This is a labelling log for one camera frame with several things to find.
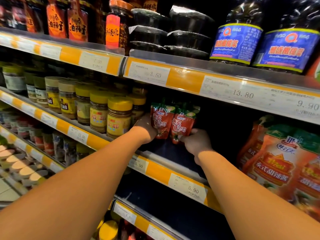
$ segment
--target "forearm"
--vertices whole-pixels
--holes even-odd
[[[201,166],[237,240],[316,240],[320,224],[240,172],[214,151]]]
[[[90,239],[141,144],[131,130],[31,190],[0,213],[1,239]]]

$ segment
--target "black container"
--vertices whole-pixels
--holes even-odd
[[[212,41],[209,37],[199,33],[181,30],[168,33],[166,44],[191,48],[204,52],[210,52],[212,47]]]
[[[214,35],[214,20],[201,12],[185,7],[172,6],[169,15],[172,31],[182,30],[208,37]]]
[[[164,47],[166,48],[169,55],[182,56],[182,57],[194,58],[199,60],[207,60],[209,57],[209,53],[201,50],[197,50],[197,49],[191,49],[191,48],[185,48],[185,47],[173,46],[173,45],[166,45]]]
[[[158,28],[136,25],[129,27],[129,34],[130,41],[164,45],[168,33]]]
[[[150,51],[162,54],[165,54],[167,52],[166,49],[160,45],[140,41],[131,41],[130,47],[135,50]]]
[[[148,26],[169,31],[170,19],[168,17],[143,8],[134,8],[131,9],[131,12],[134,17],[135,25]]]

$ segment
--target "thai sweet chili sauce bag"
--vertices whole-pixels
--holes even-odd
[[[320,155],[301,170],[293,204],[320,222]]]
[[[292,202],[300,172],[317,156],[319,146],[320,138],[315,134],[288,125],[272,125],[260,151],[246,162],[243,172]]]
[[[190,135],[195,119],[196,114],[185,109],[185,106],[183,108],[176,108],[170,129],[170,137],[173,144],[182,143],[179,141],[179,135]]]
[[[174,106],[151,103],[151,126],[158,130],[157,139],[167,139],[175,112]]]
[[[264,134],[268,130],[270,123],[274,120],[272,115],[261,117],[253,123],[252,131],[246,142],[238,153],[236,165],[239,170],[249,161],[258,151],[260,151],[263,143]]]

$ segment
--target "supermarket shelf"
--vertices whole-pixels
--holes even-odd
[[[320,91],[304,77],[131,50],[123,76],[320,125]]]
[[[6,88],[0,87],[0,99],[92,149],[99,150],[111,141],[106,135],[92,130],[89,126],[80,125],[76,120],[67,119],[41,107],[26,97],[10,92]],[[153,153],[141,151],[137,151],[133,155],[128,166],[171,189],[222,212],[213,191],[206,185],[207,180],[196,172],[165,158],[155,156]]]
[[[25,186],[15,181],[14,178],[11,177],[10,174],[4,171],[2,168],[0,168],[0,176],[4,178],[21,195],[28,193],[28,190]]]
[[[115,194],[112,210],[155,240],[234,239],[224,215],[135,171]]]
[[[0,135],[5,137],[9,144],[14,144],[53,172],[58,173],[64,169],[64,166],[57,162],[53,157],[36,148],[35,145],[5,128],[3,125],[0,125]]]
[[[124,60],[123,48],[109,50],[101,44],[3,27],[0,28],[0,45],[114,76],[119,75]]]

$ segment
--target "red sauce pouch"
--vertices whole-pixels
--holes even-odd
[[[175,109],[174,106],[165,104],[151,104],[151,125],[158,130],[157,139],[168,138]]]
[[[195,119],[196,113],[184,108],[176,109],[176,113],[174,114],[170,129],[170,137],[173,144],[182,144],[182,142],[179,141],[179,135],[190,135]]]

